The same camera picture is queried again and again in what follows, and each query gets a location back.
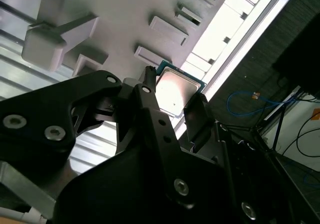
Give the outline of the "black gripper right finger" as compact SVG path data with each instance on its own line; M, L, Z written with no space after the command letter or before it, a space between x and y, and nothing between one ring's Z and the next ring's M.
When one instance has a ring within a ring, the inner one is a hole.
M195 94L184 108L192 152L218 164L232 216L240 223L300 223L300 192L280 160L258 142L236 143L214 118L206 97Z

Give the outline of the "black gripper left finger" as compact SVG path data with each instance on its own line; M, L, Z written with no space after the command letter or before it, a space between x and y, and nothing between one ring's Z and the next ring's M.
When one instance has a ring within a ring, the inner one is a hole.
M65 165L79 135L113 121L116 155L145 150L160 170L166 193L171 194L173 181L187 196L187 184L178 178L183 168L174 163L182 150L155 90L156 70L149 66L133 86L100 70L2 101L0 159L24 176L45 180Z

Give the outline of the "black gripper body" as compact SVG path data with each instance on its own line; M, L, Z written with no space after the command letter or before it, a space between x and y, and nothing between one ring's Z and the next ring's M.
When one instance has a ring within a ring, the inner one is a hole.
M188 195L169 182L167 194L155 160L135 147L72 180L55 204L54 224L234 224L222 169L182 151L173 161Z

